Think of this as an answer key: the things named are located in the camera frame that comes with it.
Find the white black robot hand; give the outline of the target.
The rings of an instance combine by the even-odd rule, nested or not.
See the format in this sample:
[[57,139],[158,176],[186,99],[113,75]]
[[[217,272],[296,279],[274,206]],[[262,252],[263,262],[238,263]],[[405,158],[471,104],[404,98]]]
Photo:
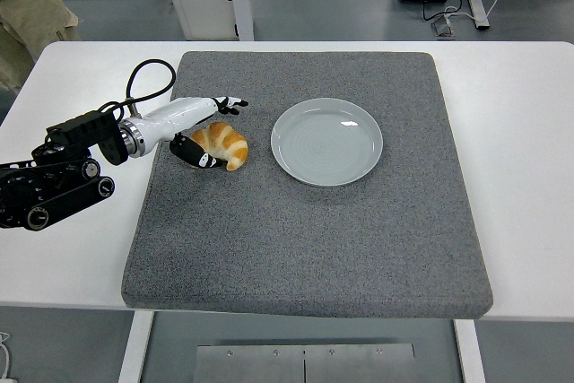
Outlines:
[[195,168],[209,169],[222,166],[222,160],[210,155],[199,144],[183,136],[182,132],[216,112],[238,115],[235,107],[247,105],[246,100],[236,97],[177,98],[142,118],[123,120],[120,129],[130,157],[143,157],[156,144],[169,142],[170,151],[182,161]]

